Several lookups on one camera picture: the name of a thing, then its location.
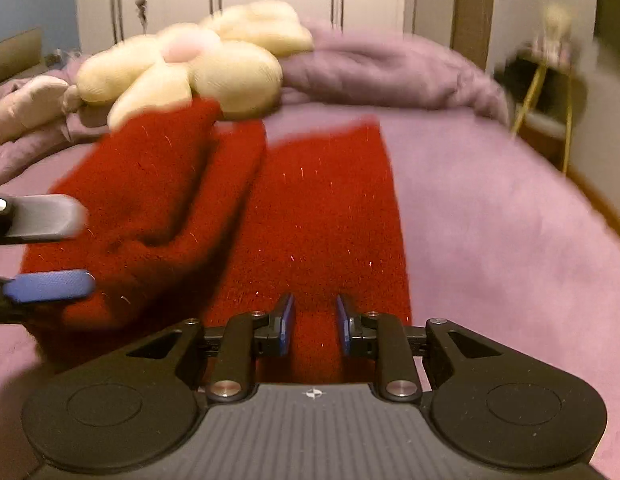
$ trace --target purple blanket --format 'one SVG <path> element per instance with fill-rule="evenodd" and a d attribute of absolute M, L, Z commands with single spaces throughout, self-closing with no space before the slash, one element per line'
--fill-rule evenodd
<path fill-rule="evenodd" d="M 508 123 L 505 92 L 460 54 L 419 36 L 343 32 L 304 23 L 314 51 L 280 59 L 284 104 L 320 101 L 390 108 L 470 107 Z"/>
<path fill-rule="evenodd" d="M 71 59 L 62 70 L 46 75 L 74 83 L 76 73 L 85 58 Z M 0 99 L 22 88 L 29 79 L 14 79 L 0 85 Z M 76 113 L 44 124 L 23 137 L 0 146 L 0 185 L 22 173 L 38 160 L 79 142 L 94 142 L 109 130 L 106 108 L 82 107 Z"/>

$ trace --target lavender bedsheet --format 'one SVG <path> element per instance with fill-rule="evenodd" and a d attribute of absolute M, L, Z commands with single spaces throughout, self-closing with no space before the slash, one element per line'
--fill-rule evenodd
<path fill-rule="evenodd" d="M 620 240 L 545 160 L 469 108 L 290 105 L 266 119 L 268 142 L 364 114 L 380 119 L 391 158 L 414 323 L 447 317 L 595 386 L 609 423 L 592 463 L 620 480 Z M 57 153 L 1 190 L 45 192 L 93 148 Z M 22 255 L 0 248 L 0 274 L 17 273 Z M 0 326 L 0 479 L 34 465 L 19 412 L 49 374 L 23 329 Z"/>

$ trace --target circular pad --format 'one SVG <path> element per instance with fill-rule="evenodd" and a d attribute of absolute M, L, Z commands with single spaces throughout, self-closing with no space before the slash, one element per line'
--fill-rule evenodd
<path fill-rule="evenodd" d="M 106 474 L 157 460 L 177 446 L 199 414 L 192 392 L 161 370 L 127 371 L 129 377 L 120 373 L 118 380 L 69 372 L 36 392 L 22 414 L 32 447 L 61 469 Z"/>
<path fill-rule="evenodd" d="M 560 399 L 536 384 L 503 384 L 488 394 L 488 408 L 511 424 L 537 426 L 560 412 Z"/>
<path fill-rule="evenodd" d="M 590 457 L 607 415 L 589 384 L 548 365 L 479 361 L 441 384 L 431 403 L 432 421 L 453 447 L 508 469 L 553 468 Z"/>
<path fill-rule="evenodd" d="M 143 397 L 123 384 L 95 384 L 75 393 L 68 402 L 68 412 L 86 426 L 106 427 L 123 424 L 135 416 Z"/>

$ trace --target gold table leg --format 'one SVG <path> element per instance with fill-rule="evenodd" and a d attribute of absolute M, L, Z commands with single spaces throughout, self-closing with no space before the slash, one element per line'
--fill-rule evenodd
<path fill-rule="evenodd" d="M 572 78 L 568 77 L 568 105 L 567 117 L 565 119 L 565 151 L 563 152 L 563 174 L 568 173 L 568 164 L 570 163 L 570 146 L 572 144 Z"/>
<path fill-rule="evenodd" d="M 545 65 L 539 65 L 534 73 L 534 79 L 532 79 L 532 84 L 527 90 L 527 95 L 525 96 L 525 100 L 523 101 L 523 105 L 518 115 L 516 116 L 516 121 L 514 122 L 514 126 L 512 126 L 512 137 L 516 137 L 518 131 L 523 126 L 523 121 L 525 121 L 525 117 L 527 113 L 536 107 L 538 103 L 539 97 L 541 95 L 541 90 L 543 88 L 543 83 L 545 83 L 545 75 L 547 74 L 548 68 Z"/>

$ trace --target metal screw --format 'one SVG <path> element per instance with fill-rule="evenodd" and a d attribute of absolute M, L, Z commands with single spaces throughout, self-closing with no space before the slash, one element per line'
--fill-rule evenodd
<path fill-rule="evenodd" d="M 210 392 L 217 397 L 234 397 L 240 391 L 241 385 L 236 381 L 218 381 L 210 386 Z"/>
<path fill-rule="evenodd" d="M 412 381 L 392 381 L 385 387 L 390 395 L 394 397 L 410 397 L 413 396 L 419 388 Z"/>

